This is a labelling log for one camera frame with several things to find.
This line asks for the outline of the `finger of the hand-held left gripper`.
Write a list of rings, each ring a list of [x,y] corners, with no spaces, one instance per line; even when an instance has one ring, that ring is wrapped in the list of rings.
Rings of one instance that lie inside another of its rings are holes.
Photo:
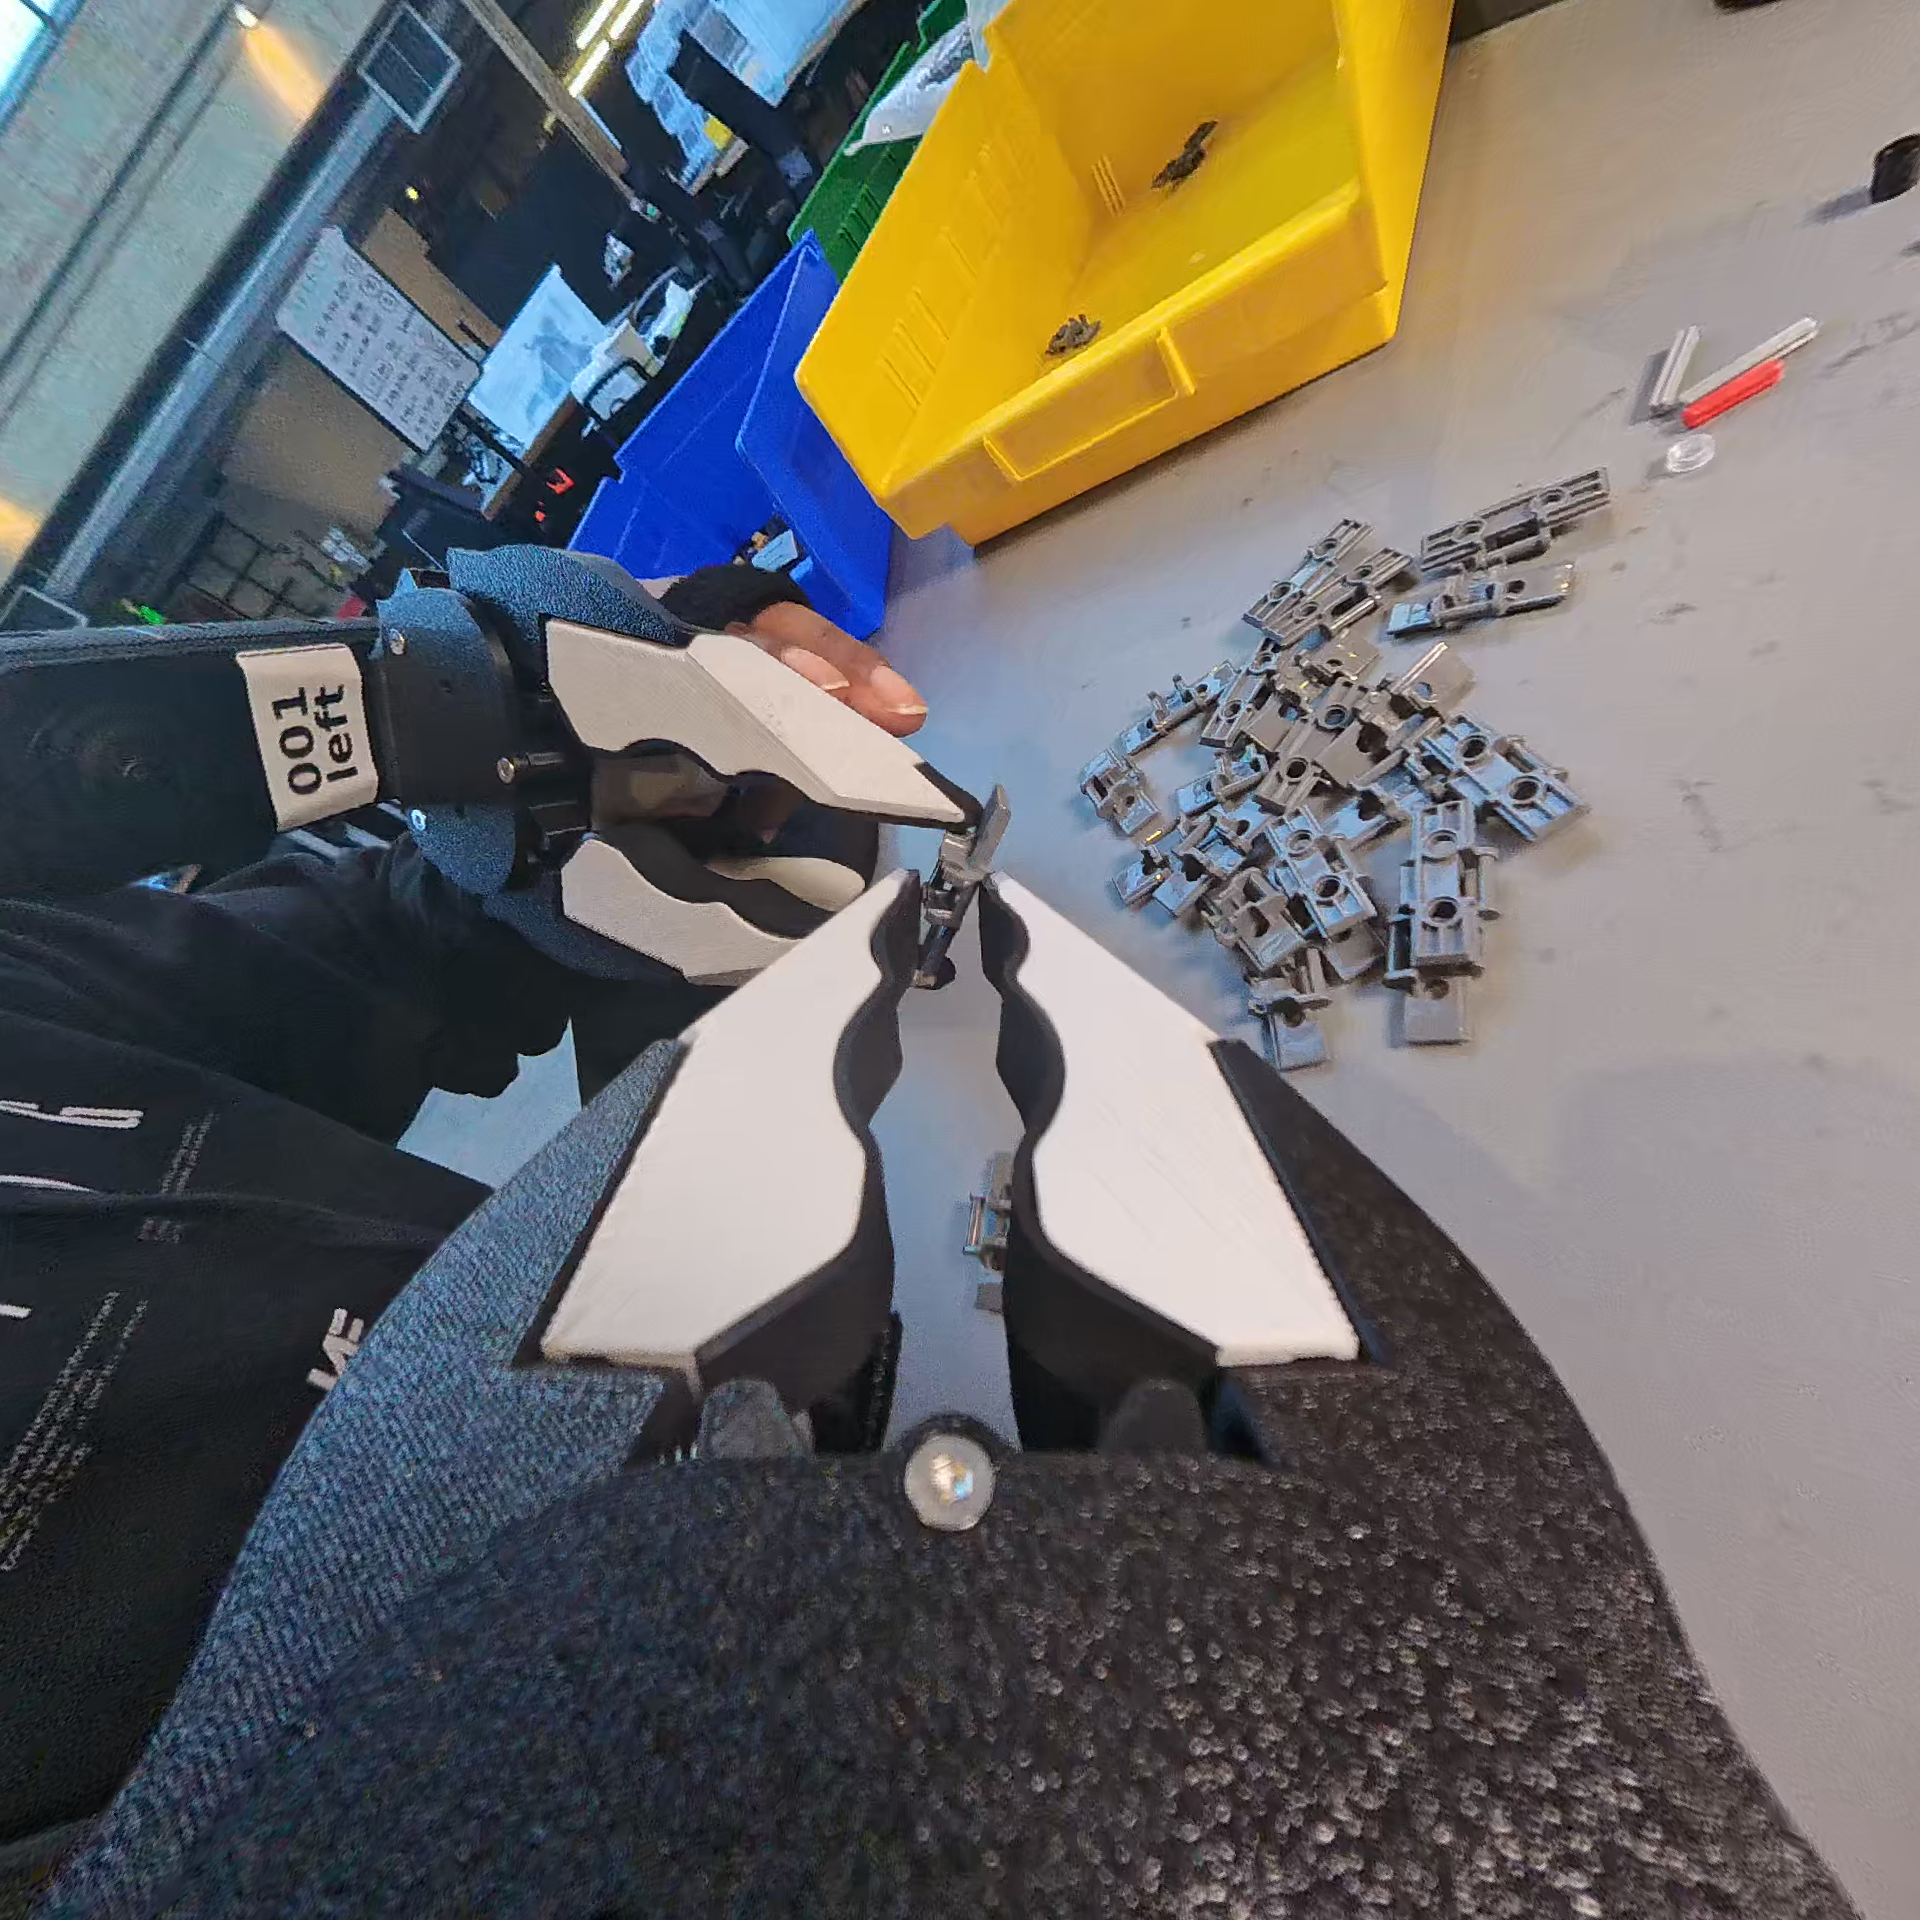
[[[806,802],[881,821],[968,828],[979,802],[934,780],[900,739],[804,681],[745,637],[685,644],[544,623],[550,691],[584,749],[676,751],[711,774],[769,774]]]
[[[866,893],[812,853],[695,853],[663,825],[590,834],[560,872],[562,916],[695,985],[745,985]]]

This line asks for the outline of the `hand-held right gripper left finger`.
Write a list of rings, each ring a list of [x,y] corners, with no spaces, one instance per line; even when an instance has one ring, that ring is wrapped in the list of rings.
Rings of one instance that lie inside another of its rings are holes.
[[[682,1039],[538,1334],[544,1361],[855,1368],[890,1310],[873,1112],[923,879],[881,877]]]

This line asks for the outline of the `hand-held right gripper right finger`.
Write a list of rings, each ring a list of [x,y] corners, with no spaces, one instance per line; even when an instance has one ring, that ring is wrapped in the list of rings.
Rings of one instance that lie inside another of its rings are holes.
[[[1025,885],[979,897],[1024,1119],[1006,1323],[1043,1364],[1356,1361],[1358,1328],[1240,1091],[1271,1082]]]

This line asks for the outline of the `pile of grey track links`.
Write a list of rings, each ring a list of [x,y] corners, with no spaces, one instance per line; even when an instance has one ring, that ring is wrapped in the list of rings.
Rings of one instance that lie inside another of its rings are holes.
[[[1209,160],[1209,143],[1215,130],[1218,130],[1215,118],[1200,122],[1182,143],[1182,149],[1171,160],[1165,160],[1165,165],[1152,177],[1152,192],[1175,192],[1180,185],[1184,185],[1184,180],[1193,180],[1193,171],[1200,171],[1204,163]],[[1075,356],[1088,349],[1097,339],[1097,332],[1101,320],[1091,318],[1088,311],[1077,311],[1062,318],[1059,327],[1048,339],[1043,356],[1048,358]]]
[[[1478,715],[1456,637],[1557,608],[1557,547],[1608,507],[1596,463],[1417,547],[1344,513],[1248,605],[1237,656],[1152,691],[1082,765],[1077,798],[1127,844],[1118,904],[1226,951],[1277,1069],[1328,1063],[1323,1013],[1351,985],[1394,998],[1406,1046],[1470,1039],[1499,856],[1590,806]]]

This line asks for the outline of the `yellow plastic bin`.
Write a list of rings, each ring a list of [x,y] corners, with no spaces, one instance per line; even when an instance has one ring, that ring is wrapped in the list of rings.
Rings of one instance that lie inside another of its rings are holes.
[[[1451,37],[1454,2],[1006,2],[799,391],[904,534],[979,546],[1356,361],[1400,332]]]

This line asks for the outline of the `person's left forearm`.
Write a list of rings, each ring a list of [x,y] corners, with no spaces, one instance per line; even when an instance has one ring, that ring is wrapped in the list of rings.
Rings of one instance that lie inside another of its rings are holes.
[[[495,1097],[584,985],[418,849],[270,856],[197,893],[4,902],[4,1106],[156,1115],[254,1091],[398,1145],[434,1091]]]

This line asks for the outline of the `grey desk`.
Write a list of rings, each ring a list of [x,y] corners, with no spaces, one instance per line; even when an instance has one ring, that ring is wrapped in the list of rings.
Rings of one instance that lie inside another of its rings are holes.
[[[881,648],[1009,871],[1224,1031],[1237,973],[1111,897],[1077,768],[1331,520],[1393,546],[1608,468],[1565,605],[1463,640],[1590,816],[1499,864],[1468,1046],[1340,995],[1293,1077],[1565,1376],[1687,1631],[1871,1917],[1916,1917],[1916,213],[1835,339],[1654,476],[1684,326],[1916,132],[1916,2],[1557,2],[1463,40],[1400,334],[967,551]]]

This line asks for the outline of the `person's left hand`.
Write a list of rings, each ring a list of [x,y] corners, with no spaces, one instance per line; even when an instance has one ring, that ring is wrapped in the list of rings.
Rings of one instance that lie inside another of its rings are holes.
[[[893,739],[925,729],[927,703],[872,644],[825,618],[789,580],[755,566],[704,566],[648,590],[662,605],[701,633],[731,633],[755,644],[787,670]]]

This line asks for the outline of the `blue plastic bin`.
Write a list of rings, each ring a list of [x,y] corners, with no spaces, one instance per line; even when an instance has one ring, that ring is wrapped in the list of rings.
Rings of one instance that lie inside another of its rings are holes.
[[[865,487],[797,369],[839,294],[815,232],[804,232],[617,450],[571,547],[636,580],[731,562],[779,520],[806,600],[866,640],[884,623],[893,520]]]

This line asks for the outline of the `green plastic bin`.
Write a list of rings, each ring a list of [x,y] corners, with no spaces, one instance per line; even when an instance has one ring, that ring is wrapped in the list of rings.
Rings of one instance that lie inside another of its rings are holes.
[[[866,146],[866,118],[877,100],[897,88],[915,62],[923,62],[950,31],[967,22],[967,2],[925,2],[917,31],[897,48],[881,72],[872,97],[860,105],[839,149],[794,215],[787,241],[797,247],[806,232],[820,244],[838,280],[847,280],[857,254],[873,232],[889,198],[893,197],[923,134]]]

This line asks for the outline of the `person's black hooded sweater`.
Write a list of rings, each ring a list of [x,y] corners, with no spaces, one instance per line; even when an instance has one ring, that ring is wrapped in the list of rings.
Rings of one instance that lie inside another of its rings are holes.
[[[4,1841],[110,1806],[295,1438],[486,1184],[4,1023]]]

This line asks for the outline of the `clear plastic bag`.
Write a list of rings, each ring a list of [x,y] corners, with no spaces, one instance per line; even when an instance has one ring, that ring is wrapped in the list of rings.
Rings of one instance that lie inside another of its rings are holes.
[[[855,149],[877,149],[923,140],[950,100],[967,65],[987,65],[987,27],[1004,2],[963,2],[959,22],[927,37],[904,74],[877,91],[855,132]]]

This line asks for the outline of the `pile of small black red pins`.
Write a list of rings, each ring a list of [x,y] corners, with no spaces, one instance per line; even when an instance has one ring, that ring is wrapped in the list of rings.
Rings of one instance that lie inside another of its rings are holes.
[[[1886,205],[1916,213],[1916,132],[1890,140],[1871,157],[1864,180],[1820,197],[1796,227],[1782,227],[1759,285],[1759,334],[1725,327],[1734,302],[1722,302],[1709,326],[1684,326],[1673,334],[1642,403],[1664,440],[1654,476],[1690,482],[1709,469],[1718,429],[1782,391],[1788,372],[1835,339],[1840,308],[1864,274],[1861,227]]]

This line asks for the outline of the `white wall chart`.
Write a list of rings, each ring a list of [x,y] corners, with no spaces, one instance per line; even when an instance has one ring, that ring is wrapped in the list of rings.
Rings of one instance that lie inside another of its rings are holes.
[[[415,450],[444,435],[482,372],[337,222],[281,299],[279,332]]]

